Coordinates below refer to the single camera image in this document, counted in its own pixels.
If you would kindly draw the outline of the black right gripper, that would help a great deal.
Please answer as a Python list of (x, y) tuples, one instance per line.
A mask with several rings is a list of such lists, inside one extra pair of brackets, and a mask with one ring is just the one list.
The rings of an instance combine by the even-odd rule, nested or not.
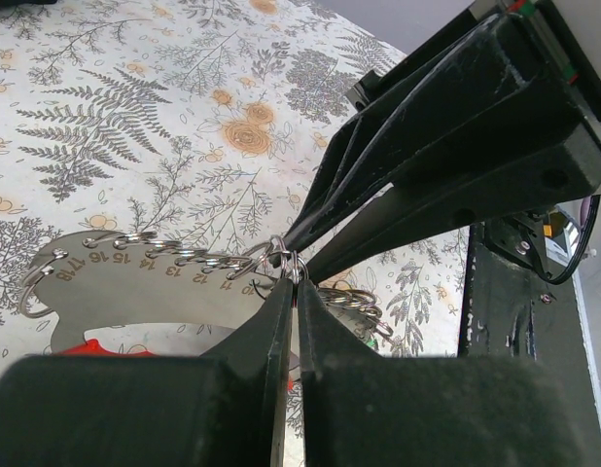
[[(285, 240), (303, 250), (339, 227), (307, 264), (319, 283), (387, 250), (509, 215), (484, 224), (484, 245), (560, 285), (586, 257), (600, 204), (582, 203), (578, 219), (546, 206), (600, 186), (601, 132), (573, 127), (570, 90), (524, 20), (494, 15), (336, 134)], [(553, 275), (547, 240), (567, 228), (577, 243)]]

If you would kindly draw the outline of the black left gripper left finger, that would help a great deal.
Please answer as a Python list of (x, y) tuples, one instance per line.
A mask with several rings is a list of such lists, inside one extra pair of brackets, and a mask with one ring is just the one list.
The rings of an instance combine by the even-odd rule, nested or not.
[(279, 466), (293, 283), (199, 357), (29, 356), (0, 378), (0, 466)]

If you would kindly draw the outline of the red-handled metal key organizer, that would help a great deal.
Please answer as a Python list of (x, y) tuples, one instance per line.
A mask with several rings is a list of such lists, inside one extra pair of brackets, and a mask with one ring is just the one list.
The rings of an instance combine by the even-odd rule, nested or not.
[(254, 317), (277, 283), (301, 276), (299, 261), (271, 239), (240, 256), (186, 249), (154, 232), (86, 231), (62, 236), (39, 251), (21, 280), (18, 309), (31, 297), (56, 313), (54, 352), (84, 343), (90, 330), (133, 324), (197, 324), (233, 333)]

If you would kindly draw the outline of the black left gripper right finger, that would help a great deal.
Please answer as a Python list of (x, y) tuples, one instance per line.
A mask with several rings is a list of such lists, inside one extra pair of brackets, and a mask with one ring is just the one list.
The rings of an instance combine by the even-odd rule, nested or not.
[(496, 356), (388, 358), (298, 287), (309, 466), (590, 466), (560, 383)]

